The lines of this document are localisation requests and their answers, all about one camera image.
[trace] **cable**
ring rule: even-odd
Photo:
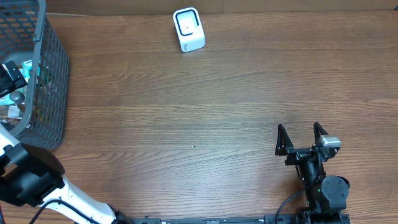
[[[4,220],[4,215],[2,215],[1,205],[0,205],[0,224],[6,224],[6,221]]]
[[[58,204],[62,204],[64,206],[66,206],[67,208],[69,208],[70,210],[76,212],[76,214],[78,214],[79,216],[81,216],[82,218],[84,218],[85,220],[89,221],[92,224],[99,224],[98,222],[94,221],[92,218],[88,218],[85,214],[81,213],[79,210],[75,209],[73,206],[71,206],[70,204],[64,202],[63,200],[60,199],[54,199],[54,200],[50,200],[48,202],[46,202],[40,209],[39,211],[36,213],[36,215],[32,218],[32,220],[29,222],[29,224],[33,224],[36,219],[39,217],[39,215],[43,212],[43,210],[46,208],[47,205],[51,204],[51,203],[58,203]]]
[[[278,216],[279,216],[279,213],[280,213],[280,211],[282,211],[283,207],[287,204],[287,202],[291,201],[293,198],[299,196],[299,195],[300,195],[301,193],[303,193],[304,191],[306,191],[306,190],[308,190],[309,188],[313,187],[313,186],[316,184],[316,182],[318,181],[319,176],[321,175],[321,169],[322,169],[321,155],[320,155],[320,153],[319,153],[318,150],[317,150],[317,156],[318,156],[318,170],[317,170],[317,176],[315,177],[314,181],[312,182],[312,184],[307,185],[307,186],[304,186],[303,189],[301,189],[301,190],[299,190],[298,192],[294,193],[292,196],[290,196],[289,198],[287,198],[287,199],[282,203],[282,205],[280,205],[280,207],[278,208],[278,211],[276,211],[276,214],[275,214],[275,224],[278,224]],[[298,169],[297,165],[296,165],[296,172],[297,172],[298,177],[300,177],[299,169]]]

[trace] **plastic basket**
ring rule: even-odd
[[[0,2],[0,62],[33,59],[24,115],[9,132],[22,143],[55,149],[64,132],[69,58],[45,12],[45,0]]]

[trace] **wooden tabletop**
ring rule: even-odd
[[[71,61],[69,179],[134,218],[258,217],[297,191],[274,155],[318,121],[342,148],[353,223],[398,219],[398,13],[201,15],[204,49],[182,54],[172,16],[51,18]],[[304,206],[301,197],[282,213]],[[37,208],[2,203],[7,223]],[[51,211],[39,223],[71,223]]]

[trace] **white container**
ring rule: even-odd
[[[201,26],[199,13],[195,8],[188,7],[175,11],[173,20],[182,52],[189,52],[205,46],[205,33]]]

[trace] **wall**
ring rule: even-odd
[[[183,7],[199,13],[391,10],[398,0],[47,0],[47,11],[83,15],[171,14]]]

